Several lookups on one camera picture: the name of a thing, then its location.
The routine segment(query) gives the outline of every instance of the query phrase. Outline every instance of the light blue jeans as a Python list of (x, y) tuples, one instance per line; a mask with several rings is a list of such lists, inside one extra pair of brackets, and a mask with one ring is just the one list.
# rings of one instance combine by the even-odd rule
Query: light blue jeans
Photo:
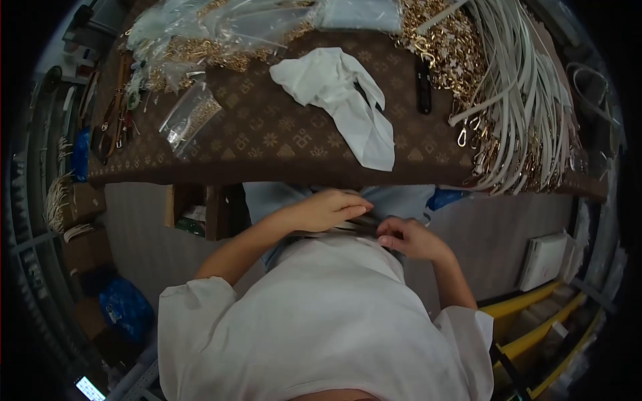
[[(245, 202), (250, 212), (252, 224), (280, 208), (291, 205), (321, 191), (324, 187), (308, 187), (293, 185), (284, 182), (244, 182)], [(374, 205), (370, 215), (382, 221), (388, 216), (397, 216), (403, 219), (415, 218), (423, 221), (423, 212), (426, 202), (435, 193), (434, 185), (396, 185), (389, 187), (365, 187), (361, 190), (361, 197)], [(278, 254), (296, 239), (289, 237), (279, 245), (267, 251), (261, 260), (265, 270), (273, 268), (271, 261), (275, 261)]]

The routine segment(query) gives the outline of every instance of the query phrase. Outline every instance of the person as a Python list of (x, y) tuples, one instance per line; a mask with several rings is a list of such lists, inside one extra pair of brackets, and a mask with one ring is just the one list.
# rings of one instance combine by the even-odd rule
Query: person
[[(418, 222), (434, 187), (244, 188), (253, 225), (160, 295), (169, 401), (490, 399), (492, 318), (477, 310), (448, 245)], [(367, 212), (383, 220), (376, 238), (283, 245), (292, 232)], [(432, 262), (442, 308), (434, 322), (394, 251)], [(268, 273), (238, 300), (232, 286), (261, 257)]]

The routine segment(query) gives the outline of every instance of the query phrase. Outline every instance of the table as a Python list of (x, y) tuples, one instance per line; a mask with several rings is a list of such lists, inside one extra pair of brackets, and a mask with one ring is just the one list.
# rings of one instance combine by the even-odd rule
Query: table
[[(136, 2), (123, 31), (154, 2)], [(92, 116), (94, 125), (101, 123), (114, 93), (120, 59), (117, 47), (121, 41), (116, 41), (103, 66)], [(204, 139), (186, 161), (175, 158), (158, 133), (182, 92), (178, 96), (151, 93), (147, 113), (143, 112), (143, 104), (133, 112), (141, 134), (134, 134), (133, 142), (115, 150), (105, 166), (90, 155), (89, 182), (97, 186), (114, 182), (227, 185), (249, 181), (350, 188), (420, 183), (463, 185), (470, 176), (475, 150), (459, 147), (456, 140), (461, 128), (447, 123), (452, 93), (433, 89), (432, 113), (418, 113), (415, 56), (395, 48), (393, 40), (380, 32), (313, 31), (292, 42), (284, 57), (298, 58), (317, 47), (335, 46), (355, 56), (385, 95), (384, 115), (394, 128), (392, 172), (361, 167), (323, 109), (296, 103), (272, 81), (269, 65), (253, 60), (245, 73), (223, 68), (207, 70), (207, 84), (224, 108), (225, 117), (211, 132), (202, 133)], [(604, 201), (606, 184), (605, 180), (597, 182), (568, 171), (555, 192)]]

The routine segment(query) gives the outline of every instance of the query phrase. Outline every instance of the gray floor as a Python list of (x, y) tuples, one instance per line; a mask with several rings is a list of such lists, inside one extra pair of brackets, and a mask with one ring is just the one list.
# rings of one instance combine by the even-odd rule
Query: gray floor
[[(105, 188), (107, 228), (114, 262), (154, 309), (165, 287), (183, 284), (220, 245), (163, 224), (165, 187), (148, 183)], [(571, 196), (520, 194), (464, 199), (432, 215), (430, 228), (455, 252), (477, 300), (517, 289), (528, 238), (566, 228)], [(406, 283), (438, 313), (435, 277), (429, 263), (409, 262)], [(263, 275), (258, 262), (237, 284), (239, 294)]]

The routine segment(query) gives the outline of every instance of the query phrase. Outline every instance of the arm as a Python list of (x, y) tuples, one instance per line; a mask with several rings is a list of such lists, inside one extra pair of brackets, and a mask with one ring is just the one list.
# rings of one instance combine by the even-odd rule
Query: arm
[(221, 277), (233, 286), (262, 254), (290, 232), (325, 231), (370, 209), (370, 202), (354, 194), (335, 189), (318, 192), (277, 210), (232, 238), (203, 262), (194, 278)]
[(414, 219), (388, 218), (377, 229), (379, 244), (411, 259), (432, 260), (442, 309), (455, 305), (477, 309), (459, 262), (450, 247)]

